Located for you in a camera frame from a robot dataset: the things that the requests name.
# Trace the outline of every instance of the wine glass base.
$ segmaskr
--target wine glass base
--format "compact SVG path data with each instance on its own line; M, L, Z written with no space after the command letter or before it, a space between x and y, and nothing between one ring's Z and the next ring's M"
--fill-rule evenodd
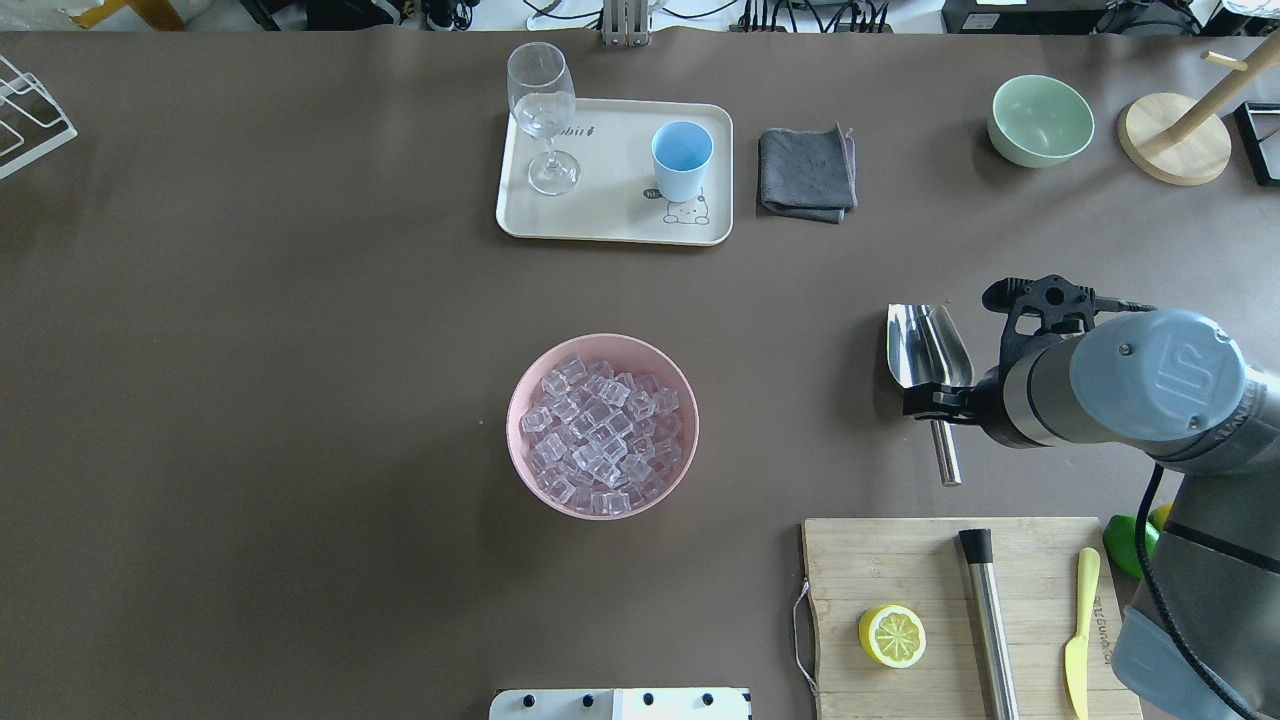
M543 195L564 195L577 184L581 167L577 158L562 150L543 152L529 163L529 184Z

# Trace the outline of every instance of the yellow knife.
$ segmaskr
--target yellow knife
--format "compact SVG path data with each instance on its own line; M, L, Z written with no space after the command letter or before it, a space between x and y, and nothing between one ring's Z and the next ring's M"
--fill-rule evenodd
M1066 692L1080 720L1089 720L1089 624L1093 596L1098 592L1098 551L1085 547L1075 569L1075 637L1066 641L1062 660L1066 666Z

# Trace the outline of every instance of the wooden cutting board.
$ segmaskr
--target wooden cutting board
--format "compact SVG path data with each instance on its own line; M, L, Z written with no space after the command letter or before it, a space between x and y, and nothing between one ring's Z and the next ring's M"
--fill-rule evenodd
M1089 717L1140 720L1138 696L1111 671L1121 615L1096 518L805 520L818 719L995 717L982 630L956 541L966 528L991 528L1021 716L1075 717L1062 646L1075 633L1076 557L1092 546L1103 562L1089 633ZM905 605L924 623L924 657L911 667L878 665L858 642L859 616L882 603Z

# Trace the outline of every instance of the gray cloth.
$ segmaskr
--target gray cloth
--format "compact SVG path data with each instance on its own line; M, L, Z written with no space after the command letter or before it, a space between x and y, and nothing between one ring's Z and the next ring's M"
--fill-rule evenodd
M840 223L858 206L854 138L769 128L760 135L760 202L780 215Z

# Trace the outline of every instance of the green bowl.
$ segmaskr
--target green bowl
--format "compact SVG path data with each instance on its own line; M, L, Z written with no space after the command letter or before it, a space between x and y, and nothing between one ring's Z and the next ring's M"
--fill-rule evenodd
M991 101L987 135L996 151L1025 168L1047 168L1093 140L1093 111L1071 86L1046 76L1018 76Z

